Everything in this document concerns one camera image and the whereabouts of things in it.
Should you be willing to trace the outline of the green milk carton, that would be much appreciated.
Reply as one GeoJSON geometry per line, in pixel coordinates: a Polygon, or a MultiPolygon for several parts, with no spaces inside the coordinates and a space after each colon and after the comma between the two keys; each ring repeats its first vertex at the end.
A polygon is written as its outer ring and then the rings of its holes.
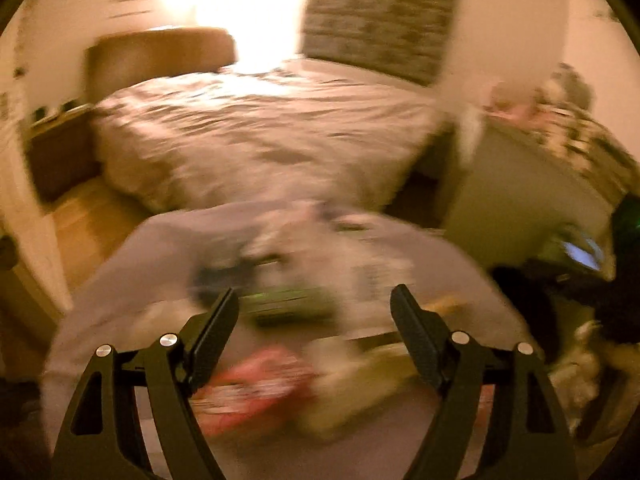
{"type": "Polygon", "coordinates": [[[204,307],[227,289],[238,296],[240,315],[258,327],[324,323],[337,311],[329,292],[288,276],[284,262],[275,255],[209,261],[195,271],[190,285],[191,294],[204,307]]]}

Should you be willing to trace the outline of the white cabinet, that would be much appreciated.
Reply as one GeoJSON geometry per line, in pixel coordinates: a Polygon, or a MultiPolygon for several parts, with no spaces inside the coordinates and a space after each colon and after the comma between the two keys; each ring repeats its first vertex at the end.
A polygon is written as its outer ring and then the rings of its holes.
{"type": "Polygon", "coordinates": [[[483,268],[519,266],[563,224],[602,235],[612,211],[585,178],[524,131],[487,117],[442,228],[483,268]]]}

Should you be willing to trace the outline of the stack of books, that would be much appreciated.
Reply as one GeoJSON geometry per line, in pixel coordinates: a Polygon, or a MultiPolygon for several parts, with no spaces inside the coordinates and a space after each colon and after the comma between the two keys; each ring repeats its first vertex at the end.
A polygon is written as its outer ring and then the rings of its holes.
{"type": "Polygon", "coordinates": [[[579,107],[544,106],[542,146],[587,180],[610,204],[639,193],[639,164],[610,130],[579,107]]]}

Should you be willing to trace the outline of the pink snack box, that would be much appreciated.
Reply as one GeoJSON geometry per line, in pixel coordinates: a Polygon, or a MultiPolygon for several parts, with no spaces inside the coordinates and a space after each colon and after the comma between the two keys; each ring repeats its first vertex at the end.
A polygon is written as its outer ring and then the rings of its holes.
{"type": "Polygon", "coordinates": [[[297,416],[316,377],[297,354],[270,346],[214,375],[190,404],[206,438],[262,436],[297,416]]]}

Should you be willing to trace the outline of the white printed label wrapper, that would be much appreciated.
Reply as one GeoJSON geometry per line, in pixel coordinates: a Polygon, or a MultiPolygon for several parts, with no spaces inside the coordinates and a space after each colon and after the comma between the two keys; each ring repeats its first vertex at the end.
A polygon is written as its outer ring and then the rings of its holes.
{"type": "Polygon", "coordinates": [[[346,316],[357,325],[390,322],[390,294],[413,283],[413,264],[399,252],[369,245],[358,249],[348,267],[346,316]]]}

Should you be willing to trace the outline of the pink plush toy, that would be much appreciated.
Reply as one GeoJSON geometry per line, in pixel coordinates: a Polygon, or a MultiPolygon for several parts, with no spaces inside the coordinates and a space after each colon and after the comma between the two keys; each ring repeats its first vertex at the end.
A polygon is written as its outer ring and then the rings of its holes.
{"type": "Polygon", "coordinates": [[[493,118],[508,122],[514,126],[525,128],[539,119],[541,109],[534,99],[520,102],[508,95],[506,85],[496,82],[489,90],[483,104],[484,112],[493,118]]]}

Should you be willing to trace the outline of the yellow-green packaging bag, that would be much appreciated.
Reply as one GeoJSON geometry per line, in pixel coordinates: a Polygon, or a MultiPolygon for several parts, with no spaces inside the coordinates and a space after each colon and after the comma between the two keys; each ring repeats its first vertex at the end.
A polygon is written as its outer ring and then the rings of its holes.
{"type": "Polygon", "coordinates": [[[333,439],[418,376],[401,342],[361,350],[350,340],[332,336],[307,344],[304,358],[316,376],[310,385],[312,400],[299,412],[296,424],[320,440],[333,439]]]}

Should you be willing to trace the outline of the grey plush toy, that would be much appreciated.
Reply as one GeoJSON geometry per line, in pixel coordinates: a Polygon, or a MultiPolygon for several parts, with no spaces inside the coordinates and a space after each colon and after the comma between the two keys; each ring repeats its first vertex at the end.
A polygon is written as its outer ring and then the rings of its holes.
{"type": "Polygon", "coordinates": [[[564,62],[555,67],[544,92],[552,104],[568,103],[581,110],[591,110],[594,100],[590,84],[573,66],[564,62]]]}

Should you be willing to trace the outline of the brown wooden nightstand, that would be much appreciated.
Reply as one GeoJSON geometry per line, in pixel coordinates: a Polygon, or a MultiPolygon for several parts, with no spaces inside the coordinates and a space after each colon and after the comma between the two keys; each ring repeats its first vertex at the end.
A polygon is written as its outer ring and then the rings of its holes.
{"type": "Polygon", "coordinates": [[[85,104],[41,119],[30,128],[26,158],[43,203],[55,202],[101,173],[92,118],[92,107],[85,104]]]}

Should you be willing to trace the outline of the bed with white duvet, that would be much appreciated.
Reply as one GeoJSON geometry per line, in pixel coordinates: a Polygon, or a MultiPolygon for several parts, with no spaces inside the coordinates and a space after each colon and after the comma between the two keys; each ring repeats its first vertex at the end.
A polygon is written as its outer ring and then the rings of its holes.
{"type": "Polygon", "coordinates": [[[299,198],[380,211],[449,124],[430,90],[285,66],[153,78],[93,113],[105,180],[156,214],[299,198]]]}

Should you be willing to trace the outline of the patterned grey curtain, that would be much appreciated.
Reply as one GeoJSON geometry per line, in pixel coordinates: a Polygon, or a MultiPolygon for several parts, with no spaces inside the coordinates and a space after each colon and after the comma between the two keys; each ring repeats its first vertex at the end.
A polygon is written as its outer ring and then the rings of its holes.
{"type": "Polygon", "coordinates": [[[306,0],[300,53],[428,87],[455,8],[456,0],[306,0]]]}

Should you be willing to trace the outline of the brown headboard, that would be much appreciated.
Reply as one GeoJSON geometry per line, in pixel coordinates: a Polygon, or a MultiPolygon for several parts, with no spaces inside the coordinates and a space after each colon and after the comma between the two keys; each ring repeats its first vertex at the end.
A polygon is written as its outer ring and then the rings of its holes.
{"type": "Polygon", "coordinates": [[[235,62],[235,41],[222,28],[154,28],[103,36],[86,51],[86,98],[96,104],[142,81],[216,73],[235,62]]]}

